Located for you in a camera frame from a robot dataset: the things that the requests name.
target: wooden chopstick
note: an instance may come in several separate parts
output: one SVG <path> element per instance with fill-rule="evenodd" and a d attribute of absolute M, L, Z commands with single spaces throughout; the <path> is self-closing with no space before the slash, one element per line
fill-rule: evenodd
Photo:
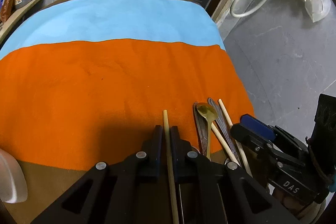
<path fill-rule="evenodd" d="M 173 214 L 173 223 L 179 224 L 179 212 L 177 210 L 176 189 L 175 189 L 175 180 L 174 180 L 174 171 L 173 171 L 173 159 L 171 156 L 170 132 L 169 132 L 169 122 L 168 122 L 167 110 L 163 111 L 163 128 L 165 130 L 165 137 L 166 137 L 168 181 L 169 181 L 171 210 Z"/>
<path fill-rule="evenodd" d="M 224 147 L 224 150 L 226 151 L 226 153 L 229 155 L 230 159 L 232 161 L 234 161 L 235 163 L 237 163 L 239 166 L 239 162 L 237 161 L 235 155 L 232 153 L 230 147 L 228 146 L 228 144 L 226 143 L 226 141 L 224 140 L 224 138 L 222 137 L 221 133 L 219 132 L 219 130 L 217 129 L 217 127 L 214 125 L 214 123 L 211 124 L 211 129 L 212 131 L 215 133 L 217 139 L 219 140 L 219 142 L 222 144 L 222 146 Z"/>
<path fill-rule="evenodd" d="M 222 109 L 222 111 L 224 113 L 224 117 L 225 117 L 225 119 L 227 121 L 227 124 L 230 127 L 230 129 L 231 129 L 231 127 L 233 126 L 233 124 L 232 124 L 231 118 L 230 118 L 230 116 L 229 116 L 229 114 L 228 114 L 228 112 L 227 112 L 227 110 L 226 110 L 226 108 L 225 108 L 222 100 L 219 99 L 218 103 L 219 103 L 219 106 L 220 106 L 220 108 Z M 238 151 L 239 151 L 239 153 L 241 155 L 241 159 L 243 160 L 243 164 L 245 166 L 245 170 L 252 177 L 251 169 L 250 169 L 249 163 L 247 161 L 247 158 L 246 158 L 245 152 L 243 150 L 243 147 L 240 144 L 240 142 L 238 142 L 237 140 L 236 140 L 236 144 L 237 144 L 237 147 L 238 147 Z"/>

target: spoon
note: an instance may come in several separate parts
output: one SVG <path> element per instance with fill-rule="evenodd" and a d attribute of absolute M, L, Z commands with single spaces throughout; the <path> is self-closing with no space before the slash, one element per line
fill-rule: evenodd
<path fill-rule="evenodd" d="M 207 158 L 210 159 L 210 133 L 211 125 L 214 120 L 218 118 L 216 110 L 207 103 L 198 103 L 196 105 L 197 111 L 201 114 L 208 123 L 208 138 L 207 138 Z"/>

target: wooden stick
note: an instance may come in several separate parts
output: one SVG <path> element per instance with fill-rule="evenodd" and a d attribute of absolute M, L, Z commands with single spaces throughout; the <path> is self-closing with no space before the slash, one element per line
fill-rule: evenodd
<path fill-rule="evenodd" d="M 230 119 L 230 116 L 229 116 L 229 114 L 228 114 L 228 112 L 227 112 L 227 110 L 226 110 L 226 108 L 225 108 L 225 106 L 224 106 L 222 100 L 219 99 L 219 100 L 218 100 L 218 103 L 219 103 L 219 106 L 220 106 L 220 108 L 222 109 L 222 111 L 223 111 L 223 113 L 224 113 L 224 117 L 225 117 L 225 119 L 226 119 L 226 121 L 227 121 L 227 124 L 228 124 L 228 126 L 230 127 L 230 129 L 231 129 L 231 127 L 233 126 L 233 124 L 232 124 L 232 121 L 231 121 L 231 119 Z M 243 164 L 244 164 L 244 166 L 245 166 L 245 170 L 246 170 L 246 172 L 252 177 L 251 169 L 250 169 L 249 163 L 248 163 L 248 161 L 247 161 L 247 158 L 246 158 L 245 152 L 244 152 L 244 150 L 243 150 L 243 147 L 242 147 L 242 145 L 240 144 L 240 142 L 238 142 L 238 141 L 236 141 L 236 144 L 237 144 L 239 153 L 240 153 L 240 155 L 241 155 L 241 159 L 243 160 Z"/>
<path fill-rule="evenodd" d="M 175 189 L 175 180 L 174 180 L 174 171 L 173 171 L 173 159 L 171 156 L 170 132 L 169 132 L 169 122 L 168 122 L 167 110 L 163 111 L 163 128 L 165 130 L 165 137 L 166 137 L 168 181 L 169 181 L 169 190 L 170 190 L 171 210 L 173 214 L 173 223 L 179 224 L 179 212 L 177 210 L 176 189 Z"/>
<path fill-rule="evenodd" d="M 224 147 L 224 149 L 225 149 L 226 153 L 229 155 L 230 159 L 240 166 L 240 164 L 238 163 L 235 155 L 233 155 L 230 147 L 227 145 L 226 141 L 224 140 L 224 138 L 220 134 L 219 130 L 217 129 L 217 127 L 213 123 L 211 124 L 211 129 L 215 133 L 215 135 L 216 135 L 217 139 L 219 140 L 219 142 Z"/>

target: orange cloth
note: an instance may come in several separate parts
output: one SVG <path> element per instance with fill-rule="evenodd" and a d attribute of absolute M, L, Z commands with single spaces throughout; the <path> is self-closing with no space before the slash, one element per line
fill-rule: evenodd
<path fill-rule="evenodd" d="M 0 148 L 18 160 L 88 170 L 140 150 L 162 124 L 198 147 L 195 101 L 221 98 L 233 123 L 253 108 L 227 53 L 118 39 L 21 48 L 0 61 Z M 211 151 L 221 146 L 212 135 Z"/>

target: silver screw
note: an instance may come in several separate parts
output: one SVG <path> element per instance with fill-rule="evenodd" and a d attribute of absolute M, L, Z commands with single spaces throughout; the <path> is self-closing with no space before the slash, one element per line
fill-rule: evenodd
<path fill-rule="evenodd" d="M 103 170 L 103 169 L 106 168 L 106 163 L 104 163 L 103 161 L 98 162 L 98 163 L 96 164 L 96 168 L 97 168 L 98 170 Z"/>
<path fill-rule="evenodd" d="M 227 167 L 231 170 L 235 170 L 235 169 L 237 169 L 238 165 L 237 165 L 237 163 L 231 161 L 227 164 Z"/>
<path fill-rule="evenodd" d="M 139 158 L 139 159 L 143 159 L 143 158 L 145 158 L 146 156 L 147 156 L 147 154 L 146 154 L 146 152 L 144 152 L 144 151 L 139 151 L 139 152 L 137 152 L 137 154 L 136 154 L 136 157 Z"/>
<path fill-rule="evenodd" d="M 195 152 L 195 151 L 189 151 L 189 152 L 187 153 L 187 156 L 188 156 L 189 158 L 196 158 L 196 157 L 197 157 L 197 152 Z"/>

